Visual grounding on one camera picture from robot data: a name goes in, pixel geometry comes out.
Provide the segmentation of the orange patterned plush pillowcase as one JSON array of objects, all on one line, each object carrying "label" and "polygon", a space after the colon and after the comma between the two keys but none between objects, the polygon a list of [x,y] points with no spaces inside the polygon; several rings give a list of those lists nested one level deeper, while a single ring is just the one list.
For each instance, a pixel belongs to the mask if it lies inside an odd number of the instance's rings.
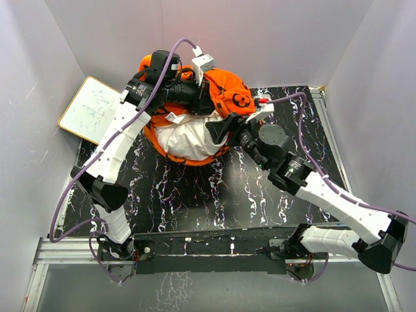
[{"label": "orange patterned plush pillowcase", "polygon": [[[210,95],[214,104],[214,111],[217,112],[223,119],[225,119],[230,113],[235,112],[240,115],[250,115],[255,112],[254,99],[250,90],[243,83],[241,78],[226,70],[215,68],[204,74],[204,77],[210,83]],[[219,156],[225,154],[229,147],[226,143],[216,152],[213,156],[209,156],[204,161],[190,161],[181,157],[174,157],[167,152],[163,151],[160,145],[157,143],[155,136],[155,126],[168,125],[170,122],[164,118],[169,113],[176,115],[191,114],[190,106],[181,103],[166,102],[162,104],[156,113],[151,117],[151,121],[144,128],[144,135],[150,141],[151,145],[160,153],[164,158],[168,158],[171,161],[185,164],[187,166],[204,166],[213,162]]]}]

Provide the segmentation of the white pillow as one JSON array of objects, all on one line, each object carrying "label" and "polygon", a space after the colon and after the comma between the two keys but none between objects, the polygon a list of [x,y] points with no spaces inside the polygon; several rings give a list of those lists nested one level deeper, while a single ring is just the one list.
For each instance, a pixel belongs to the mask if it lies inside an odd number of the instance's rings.
[{"label": "white pillow", "polygon": [[155,126],[155,136],[162,150],[174,157],[204,161],[226,143],[224,138],[215,144],[205,126],[207,122],[223,120],[217,112],[208,116],[176,115],[171,112],[164,119],[170,124]]}]

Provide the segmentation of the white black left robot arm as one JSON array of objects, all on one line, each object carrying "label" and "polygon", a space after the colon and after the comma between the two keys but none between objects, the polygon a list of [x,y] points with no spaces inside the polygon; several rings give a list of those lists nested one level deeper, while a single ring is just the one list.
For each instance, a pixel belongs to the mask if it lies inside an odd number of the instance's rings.
[{"label": "white black left robot arm", "polygon": [[[179,55],[165,50],[153,52],[149,64],[122,91],[114,118],[95,152],[82,167],[71,171],[105,225],[105,233],[97,238],[99,245],[115,258],[128,259],[135,249],[124,209],[129,191],[118,184],[117,178],[139,132],[167,101],[184,104],[196,113],[211,108],[207,99],[209,83],[203,75],[214,68],[215,62],[199,48],[194,54],[186,70],[181,67]],[[181,80],[186,71],[191,74],[189,81]]]}]

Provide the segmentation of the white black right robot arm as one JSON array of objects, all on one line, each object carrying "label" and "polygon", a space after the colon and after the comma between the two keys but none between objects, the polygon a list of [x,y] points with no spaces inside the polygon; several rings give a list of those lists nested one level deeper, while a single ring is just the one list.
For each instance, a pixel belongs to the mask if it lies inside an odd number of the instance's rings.
[{"label": "white black right robot arm", "polygon": [[295,232],[270,251],[299,258],[333,253],[359,259],[369,269],[388,274],[406,239],[408,220],[367,208],[366,203],[323,178],[316,166],[290,151],[292,140],[276,124],[261,125],[254,118],[232,113],[225,120],[205,125],[215,144],[223,139],[240,146],[278,189],[320,207],[346,229],[300,224]]}]

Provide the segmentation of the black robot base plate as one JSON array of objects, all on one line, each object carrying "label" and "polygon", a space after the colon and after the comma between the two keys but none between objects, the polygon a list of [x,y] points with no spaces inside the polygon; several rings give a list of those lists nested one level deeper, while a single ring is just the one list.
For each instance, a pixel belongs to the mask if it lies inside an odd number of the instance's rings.
[{"label": "black robot base plate", "polygon": [[131,265],[134,274],[165,272],[266,272],[311,278],[324,253],[292,247],[295,227],[249,227],[203,231],[135,233],[116,245],[97,238],[98,257],[111,268]]}]

